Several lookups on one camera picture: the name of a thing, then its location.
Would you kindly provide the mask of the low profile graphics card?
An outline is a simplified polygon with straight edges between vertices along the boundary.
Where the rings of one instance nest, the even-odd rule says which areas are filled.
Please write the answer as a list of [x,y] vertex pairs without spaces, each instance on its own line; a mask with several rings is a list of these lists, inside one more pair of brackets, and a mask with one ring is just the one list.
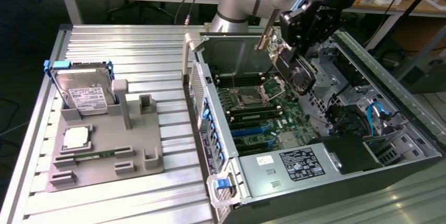
[[294,48],[288,46],[280,33],[280,9],[272,7],[267,26],[254,49],[266,51],[272,66],[295,93],[306,95],[315,83],[315,71],[304,57],[294,58]]

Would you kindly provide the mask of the metal socket cover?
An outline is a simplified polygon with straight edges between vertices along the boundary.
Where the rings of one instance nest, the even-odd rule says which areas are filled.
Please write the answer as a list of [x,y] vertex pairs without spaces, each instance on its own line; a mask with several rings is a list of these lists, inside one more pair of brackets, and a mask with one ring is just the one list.
[[279,76],[274,76],[259,86],[259,94],[264,102],[270,102],[284,92],[286,83]]

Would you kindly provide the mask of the CPU socket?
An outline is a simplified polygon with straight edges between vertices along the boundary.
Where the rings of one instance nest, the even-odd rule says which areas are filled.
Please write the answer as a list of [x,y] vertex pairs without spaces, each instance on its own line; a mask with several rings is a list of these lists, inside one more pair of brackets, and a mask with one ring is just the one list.
[[242,87],[236,90],[238,106],[242,109],[260,108],[270,106],[270,102],[262,97],[256,86]]

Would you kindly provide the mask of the black RAM slot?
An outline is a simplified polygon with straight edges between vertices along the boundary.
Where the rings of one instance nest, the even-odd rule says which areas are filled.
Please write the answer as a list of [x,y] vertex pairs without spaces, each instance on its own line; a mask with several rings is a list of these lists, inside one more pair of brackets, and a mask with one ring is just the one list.
[[264,112],[276,110],[275,106],[227,109],[231,113]]

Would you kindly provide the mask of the green motherboard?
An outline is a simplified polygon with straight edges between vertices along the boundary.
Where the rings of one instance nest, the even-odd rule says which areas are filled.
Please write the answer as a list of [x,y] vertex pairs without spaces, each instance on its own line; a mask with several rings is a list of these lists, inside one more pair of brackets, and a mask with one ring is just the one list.
[[[275,73],[258,73],[243,76],[234,76],[235,91],[232,92],[231,76],[215,76],[216,92],[224,116],[227,109],[240,108],[238,106],[236,90],[242,87],[259,86],[274,76]],[[316,131],[310,123],[310,118],[299,105],[299,98],[292,89],[286,84],[286,92],[270,101],[270,106],[282,110],[283,114],[275,119],[259,120],[262,127],[266,128],[263,134],[232,137],[235,147],[240,156],[260,154],[268,151],[282,150],[283,147],[278,140],[279,133],[294,132],[298,137],[299,146],[304,146],[316,137]]]

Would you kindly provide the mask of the grey metal stand leg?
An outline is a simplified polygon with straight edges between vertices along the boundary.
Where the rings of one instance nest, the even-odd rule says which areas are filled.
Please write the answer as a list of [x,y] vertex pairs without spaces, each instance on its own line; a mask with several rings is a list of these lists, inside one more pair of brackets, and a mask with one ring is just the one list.
[[395,78],[398,81],[401,81],[403,77],[407,75],[409,71],[415,66],[418,60],[429,55],[430,51],[434,49],[435,45],[441,42],[445,35],[446,35],[446,26],[442,27],[442,29],[439,30],[439,32],[437,33],[437,35],[434,36],[426,47],[415,55],[415,57],[413,57],[410,61],[405,65],[402,65],[399,71],[395,74]]

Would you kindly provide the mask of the long black expansion slot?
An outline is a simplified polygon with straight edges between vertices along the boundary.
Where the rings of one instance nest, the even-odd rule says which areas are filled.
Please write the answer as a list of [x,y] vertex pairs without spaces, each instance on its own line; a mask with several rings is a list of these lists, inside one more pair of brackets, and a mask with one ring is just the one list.
[[248,128],[256,128],[256,127],[262,127],[262,124],[256,121],[251,121],[251,122],[240,122],[240,123],[234,123],[230,124],[230,129],[248,129]]

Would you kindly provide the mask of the silver chipset heatsink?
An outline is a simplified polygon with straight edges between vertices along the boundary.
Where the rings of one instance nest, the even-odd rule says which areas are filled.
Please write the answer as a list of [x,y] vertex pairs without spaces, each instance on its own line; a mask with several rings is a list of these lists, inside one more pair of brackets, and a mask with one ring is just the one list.
[[278,140],[283,149],[290,149],[299,146],[298,137],[295,136],[294,132],[279,133]]

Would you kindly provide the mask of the black plastic shroud box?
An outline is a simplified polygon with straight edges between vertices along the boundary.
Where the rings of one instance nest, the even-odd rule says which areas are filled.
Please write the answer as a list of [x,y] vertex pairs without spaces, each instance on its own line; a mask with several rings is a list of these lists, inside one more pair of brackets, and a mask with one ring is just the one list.
[[383,167],[360,136],[326,136],[320,138],[320,141],[328,153],[334,154],[340,163],[339,171],[342,174]]

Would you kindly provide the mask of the grey power supply unit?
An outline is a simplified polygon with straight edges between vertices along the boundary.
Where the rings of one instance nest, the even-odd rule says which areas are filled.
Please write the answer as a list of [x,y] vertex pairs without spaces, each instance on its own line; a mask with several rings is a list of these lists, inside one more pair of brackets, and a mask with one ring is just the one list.
[[268,198],[342,178],[323,144],[240,157],[252,198]]

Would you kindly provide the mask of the grey metal disk bay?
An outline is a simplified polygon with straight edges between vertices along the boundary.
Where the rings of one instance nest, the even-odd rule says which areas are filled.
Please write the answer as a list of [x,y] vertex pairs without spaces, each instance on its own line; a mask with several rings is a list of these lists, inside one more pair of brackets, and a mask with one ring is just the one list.
[[441,152],[421,137],[407,131],[387,135],[367,136],[364,142],[379,163],[386,167],[394,164],[442,157]]

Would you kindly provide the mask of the hard disk in blue carrier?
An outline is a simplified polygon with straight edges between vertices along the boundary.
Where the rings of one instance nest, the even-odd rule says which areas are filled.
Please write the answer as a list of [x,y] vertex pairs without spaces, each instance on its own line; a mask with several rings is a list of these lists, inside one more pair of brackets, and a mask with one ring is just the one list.
[[103,114],[115,105],[113,64],[105,62],[44,61],[44,72],[63,98],[64,107],[80,115]]

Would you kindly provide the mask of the open black PC case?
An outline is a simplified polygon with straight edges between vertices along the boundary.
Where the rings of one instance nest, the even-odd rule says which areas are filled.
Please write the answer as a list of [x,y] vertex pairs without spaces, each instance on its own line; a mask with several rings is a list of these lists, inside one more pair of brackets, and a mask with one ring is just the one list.
[[[218,224],[262,223],[378,191],[446,159],[446,125],[425,109],[352,37],[346,32],[336,32],[310,50],[304,58],[316,73],[311,59],[335,57],[332,63],[346,77],[347,84],[328,99],[327,108],[315,97],[312,88],[303,96],[292,90],[316,131],[316,137],[304,146],[323,144],[320,138],[326,136],[356,135],[364,139],[367,136],[407,131],[413,137],[423,138],[442,157],[342,174],[340,179],[323,185],[268,198],[252,198],[240,165],[240,157],[244,156],[239,155],[232,140],[216,92],[215,76],[231,76],[231,69],[235,76],[280,74],[266,51],[258,52],[254,49],[260,39],[259,34],[200,32],[200,35],[200,49],[194,52],[184,47],[183,59],[190,63],[190,68],[184,70],[184,92],[204,188],[210,198],[206,180],[210,175],[227,171],[234,176],[240,192],[240,203],[223,208],[211,205]],[[211,120],[202,119],[204,98],[210,104]],[[211,142],[214,132],[226,158],[222,168],[216,165],[216,142]]]

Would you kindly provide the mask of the grey plastic parts rack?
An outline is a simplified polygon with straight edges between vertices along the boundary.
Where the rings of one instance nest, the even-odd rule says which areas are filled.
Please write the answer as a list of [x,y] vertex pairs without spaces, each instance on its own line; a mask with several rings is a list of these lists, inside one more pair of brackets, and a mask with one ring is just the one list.
[[[127,101],[128,82],[112,81],[111,90],[119,103],[108,106],[107,113],[81,116],[76,109],[63,109],[55,137],[52,160],[47,172],[47,192],[57,192],[131,179],[164,170],[160,126],[156,101],[151,95]],[[89,129],[85,147],[61,149],[65,130]],[[56,161],[59,155],[112,150],[108,158]]]

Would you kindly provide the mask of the silver CPU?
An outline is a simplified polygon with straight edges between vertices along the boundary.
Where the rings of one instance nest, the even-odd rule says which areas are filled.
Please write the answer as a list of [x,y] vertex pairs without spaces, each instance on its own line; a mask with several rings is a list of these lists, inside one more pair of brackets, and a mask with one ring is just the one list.
[[87,127],[73,127],[65,130],[61,149],[85,147],[88,144],[89,129]]

